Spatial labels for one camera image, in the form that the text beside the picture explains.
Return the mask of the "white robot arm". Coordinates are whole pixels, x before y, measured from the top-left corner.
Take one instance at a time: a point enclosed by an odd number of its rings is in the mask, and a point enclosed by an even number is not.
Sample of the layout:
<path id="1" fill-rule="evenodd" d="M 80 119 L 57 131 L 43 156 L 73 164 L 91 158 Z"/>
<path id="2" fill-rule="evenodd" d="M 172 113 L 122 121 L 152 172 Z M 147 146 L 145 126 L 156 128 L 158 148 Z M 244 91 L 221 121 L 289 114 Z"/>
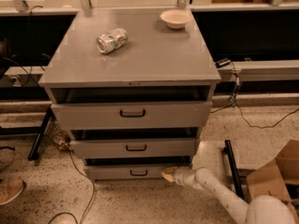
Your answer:
<path id="1" fill-rule="evenodd" d="M 162 171 L 162 176 L 179 186 L 210 191 L 236 224 L 296 224 L 291 210 L 281 200 L 261 195 L 246 203 L 206 167 L 197 170 L 188 166 L 168 167 Z"/>

